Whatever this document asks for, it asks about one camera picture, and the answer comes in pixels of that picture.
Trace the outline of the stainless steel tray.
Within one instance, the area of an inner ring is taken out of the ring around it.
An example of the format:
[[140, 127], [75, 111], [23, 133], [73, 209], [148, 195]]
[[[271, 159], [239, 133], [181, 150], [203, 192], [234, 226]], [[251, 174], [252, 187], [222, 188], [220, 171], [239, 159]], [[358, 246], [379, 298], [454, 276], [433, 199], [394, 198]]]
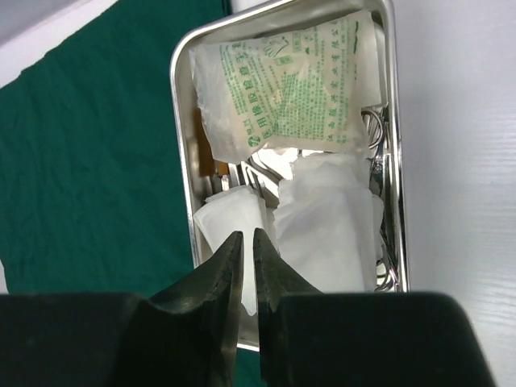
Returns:
[[275, 1], [189, 32], [176, 46], [170, 82], [185, 190], [190, 246], [195, 265], [212, 255], [195, 215], [209, 202], [250, 205], [270, 226], [278, 203], [278, 186], [291, 176], [291, 164], [308, 155], [305, 149], [263, 149], [239, 164], [221, 163], [210, 156], [193, 80], [191, 52], [202, 44], [261, 38], [301, 30], [365, 10], [376, 35], [381, 101], [388, 108], [385, 139], [370, 150], [370, 188], [383, 201], [382, 255], [377, 260], [377, 290], [405, 292], [409, 288], [402, 194], [402, 146], [398, 123], [396, 42], [393, 6], [389, 1]]

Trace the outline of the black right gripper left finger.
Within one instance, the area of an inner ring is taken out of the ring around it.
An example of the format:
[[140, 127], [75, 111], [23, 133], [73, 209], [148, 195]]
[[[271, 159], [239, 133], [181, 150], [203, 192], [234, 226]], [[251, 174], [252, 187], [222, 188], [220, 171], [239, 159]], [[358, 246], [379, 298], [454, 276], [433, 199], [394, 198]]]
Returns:
[[118, 386], [232, 386], [243, 290], [243, 234], [138, 304], [116, 362]]

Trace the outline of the steel hemostat forceps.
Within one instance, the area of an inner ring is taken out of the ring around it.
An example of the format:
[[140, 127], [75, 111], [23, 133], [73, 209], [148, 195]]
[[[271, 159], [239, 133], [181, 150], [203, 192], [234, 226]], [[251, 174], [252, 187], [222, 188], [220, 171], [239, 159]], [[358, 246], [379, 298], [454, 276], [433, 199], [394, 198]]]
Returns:
[[361, 116], [368, 134], [368, 149], [377, 150], [384, 142], [388, 108], [371, 106], [361, 110]]

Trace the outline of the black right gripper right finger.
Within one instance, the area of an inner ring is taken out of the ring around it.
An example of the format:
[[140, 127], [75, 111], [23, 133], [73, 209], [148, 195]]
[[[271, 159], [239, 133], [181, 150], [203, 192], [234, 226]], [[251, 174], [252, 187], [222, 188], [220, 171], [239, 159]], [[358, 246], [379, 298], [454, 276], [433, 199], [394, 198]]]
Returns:
[[260, 375], [267, 386], [289, 379], [287, 365], [288, 323], [285, 305], [291, 298], [320, 294], [281, 257], [267, 232], [256, 228], [253, 263], [258, 310]]

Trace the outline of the green surgical drape cloth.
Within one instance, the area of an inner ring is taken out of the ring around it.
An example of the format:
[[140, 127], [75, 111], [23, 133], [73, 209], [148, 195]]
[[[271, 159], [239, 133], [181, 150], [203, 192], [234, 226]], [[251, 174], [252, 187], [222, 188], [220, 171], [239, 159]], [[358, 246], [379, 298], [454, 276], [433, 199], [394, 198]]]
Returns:
[[1, 90], [4, 386], [118, 386], [135, 308], [191, 265], [169, 64], [226, 1], [118, 1]]

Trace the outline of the clear bag of swabs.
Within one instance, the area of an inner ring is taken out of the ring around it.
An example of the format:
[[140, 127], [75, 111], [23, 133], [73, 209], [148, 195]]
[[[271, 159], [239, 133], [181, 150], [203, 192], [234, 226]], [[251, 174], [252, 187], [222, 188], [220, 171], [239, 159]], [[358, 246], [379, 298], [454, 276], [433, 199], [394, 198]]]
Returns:
[[361, 116], [381, 103], [377, 38], [361, 10], [300, 31], [201, 44], [189, 53], [202, 125], [216, 160], [262, 148], [354, 152]]

